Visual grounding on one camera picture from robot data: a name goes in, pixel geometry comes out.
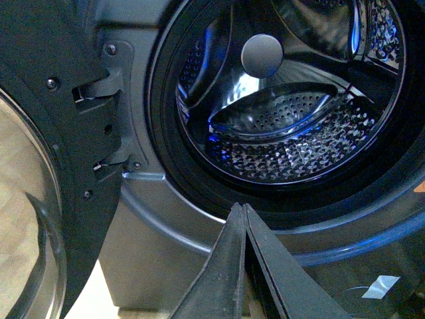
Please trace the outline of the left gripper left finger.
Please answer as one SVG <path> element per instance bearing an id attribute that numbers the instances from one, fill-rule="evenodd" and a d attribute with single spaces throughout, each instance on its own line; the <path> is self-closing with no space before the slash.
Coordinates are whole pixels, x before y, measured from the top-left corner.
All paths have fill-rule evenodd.
<path id="1" fill-rule="evenodd" d="M 241 318 L 246 223 L 235 203 L 201 271 L 171 318 Z"/>

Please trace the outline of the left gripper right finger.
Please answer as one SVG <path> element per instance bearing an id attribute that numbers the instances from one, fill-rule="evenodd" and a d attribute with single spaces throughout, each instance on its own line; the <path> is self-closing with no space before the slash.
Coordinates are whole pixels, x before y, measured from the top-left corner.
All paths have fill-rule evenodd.
<path id="1" fill-rule="evenodd" d="M 310 277 L 249 205 L 245 269 L 266 318 L 350 318 Z"/>

